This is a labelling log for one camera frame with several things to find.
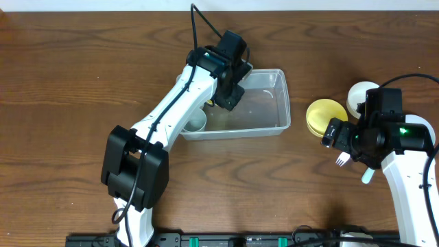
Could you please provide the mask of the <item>yellow plastic bowl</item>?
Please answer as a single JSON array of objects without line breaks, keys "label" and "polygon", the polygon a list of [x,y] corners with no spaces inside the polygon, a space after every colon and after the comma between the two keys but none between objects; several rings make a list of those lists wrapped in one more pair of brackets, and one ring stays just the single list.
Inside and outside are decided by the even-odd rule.
[{"label": "yellow plastic bowl", "polygon": [[318,99],[309,105],[306,112],[307,127],[317,137],[323,137],[332,118],[348,120],[344,107],[332,99]]}]

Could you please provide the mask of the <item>grey plastic cup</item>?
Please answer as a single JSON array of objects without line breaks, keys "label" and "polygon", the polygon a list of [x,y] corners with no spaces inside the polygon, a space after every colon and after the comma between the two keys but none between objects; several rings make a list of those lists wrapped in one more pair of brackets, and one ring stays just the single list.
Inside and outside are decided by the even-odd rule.
[{"label": "grey plastic cup", "polygon": [[183,127],[182,132],[203,132],[206,123],[206,113],[201,108],[198,108],[191,114],[188,122]]}]

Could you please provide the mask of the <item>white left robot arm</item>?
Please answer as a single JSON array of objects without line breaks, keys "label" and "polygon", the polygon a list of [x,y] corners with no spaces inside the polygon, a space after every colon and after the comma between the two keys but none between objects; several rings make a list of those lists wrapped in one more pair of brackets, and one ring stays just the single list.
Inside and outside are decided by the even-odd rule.
[{"label": "white left robot arm", "polygon": [[244,95],[239,85],[252,70],[250,50],[198,47],[189,52],[179,81],[158,106],[126,129],[110,132],[101,182],[115,200],[112,223],[124,246],[147,246],[152,209],[169,182],[169,151],[190,116],[211,101],[231,111]]}]

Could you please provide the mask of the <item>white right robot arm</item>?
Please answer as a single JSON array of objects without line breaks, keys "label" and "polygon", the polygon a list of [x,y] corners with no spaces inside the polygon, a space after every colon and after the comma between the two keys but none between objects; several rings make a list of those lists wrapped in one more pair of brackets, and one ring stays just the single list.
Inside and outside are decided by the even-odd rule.
[{"label": "white right robot arm", "polygon": [[438,188],[434,146],[428,127],[405,116],[363,119],[357,124],[332,118],[322,145],[349,154],[355,162],[381,169],[392,193],[400,240],[438,245]]}]

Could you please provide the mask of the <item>clear plastic container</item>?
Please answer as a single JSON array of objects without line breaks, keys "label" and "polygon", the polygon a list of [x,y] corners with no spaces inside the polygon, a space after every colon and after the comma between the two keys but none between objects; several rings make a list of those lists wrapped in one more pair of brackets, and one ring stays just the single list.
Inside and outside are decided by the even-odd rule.
[{"label": "clear plastic container", "polygon": [[239,83],[245,93],[232,111],[204,106],[204,129],[183,130],[188,141],[279,135],[291,126],[289,93],[281,69],[254,69]]}]

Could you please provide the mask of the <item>white plastic fork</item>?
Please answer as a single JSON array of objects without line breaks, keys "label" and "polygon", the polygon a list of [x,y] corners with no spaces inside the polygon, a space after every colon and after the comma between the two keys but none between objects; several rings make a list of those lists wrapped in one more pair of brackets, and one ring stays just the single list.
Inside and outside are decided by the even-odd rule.
[{"label": "white plastic fork", "polygon": [[346,153],[346,152],[342,152],[342,153],[338,156],[338,158],[337,158],[335,164],[336,164],[336,165],[339,165],[339,166],[341,167],[341,166],[343,166],[347,161],[349,161],[350,158],[351,158],[350,154],[348,154],[348,153]]}]

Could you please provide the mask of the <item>mint green plastic spoon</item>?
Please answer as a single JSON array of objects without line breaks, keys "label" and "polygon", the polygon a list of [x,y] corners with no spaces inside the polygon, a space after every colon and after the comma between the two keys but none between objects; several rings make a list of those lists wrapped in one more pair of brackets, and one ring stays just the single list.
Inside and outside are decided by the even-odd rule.
[{"label": "mint green plastic spoon", "polygon": [[374,175],[375,171],[371,168],[367,168],[366,171],[364,172],[363,176],[361,177],[361,181],[363,182],[363,184],[369,184],[370,181],[372,180],[372,177]]}]

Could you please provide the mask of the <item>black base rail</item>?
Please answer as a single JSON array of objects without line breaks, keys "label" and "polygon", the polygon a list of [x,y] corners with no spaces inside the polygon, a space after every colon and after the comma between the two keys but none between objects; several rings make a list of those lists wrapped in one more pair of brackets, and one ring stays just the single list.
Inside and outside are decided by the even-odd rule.
[{"label": "black base rail", "polygon": [[[186,235],[179,233],[155,234],[148,246],[153,247],[236,247],[236,246],[289,246],[307,240],[338,237],[336,231],[303,229],[290,234],[269,235]],[[67,247],[123,246],[115,234],[72,235],[66,237]]]}]

